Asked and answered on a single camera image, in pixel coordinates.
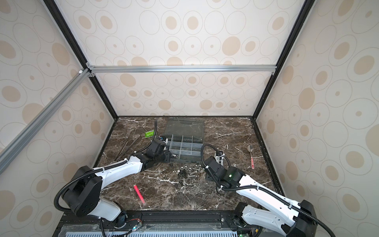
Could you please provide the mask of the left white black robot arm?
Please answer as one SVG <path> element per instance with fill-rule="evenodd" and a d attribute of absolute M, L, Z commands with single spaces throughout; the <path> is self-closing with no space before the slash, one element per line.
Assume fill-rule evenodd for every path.
<path fill-rule="evenodd" d="M 56 194 L 55 208 L 63 212 L 71 211 L 77 217 L 96 216 L 111 222 L 123 219 L 125 215 L 121 207 L 100 197 L 101 191 L 124 177 L 169 161 L 171 153 L 167 142 L 166 137 L 160 137 L 152 140 L 146 149 L 120 162 L 97 168 L 81 167 Z"/>

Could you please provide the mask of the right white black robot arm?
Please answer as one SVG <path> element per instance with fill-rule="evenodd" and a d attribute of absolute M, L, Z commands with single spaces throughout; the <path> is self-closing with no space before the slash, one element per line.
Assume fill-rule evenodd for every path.
<path fill-rule="evenodd" d="M 261 226 L 285 237 L 314 237 L 317 228 L 322 227 L 329 236 L 335 236 L 317 218 L 310 202 L 286 198 L 236 167 L 224 168 L 214 157 L 203 160 L 202 167 L 224 192 L 236 192 L 263 207 L 258 209 L 246 203 L 239 204 L 236 208 L 236 221 L 242 226 Z"/>

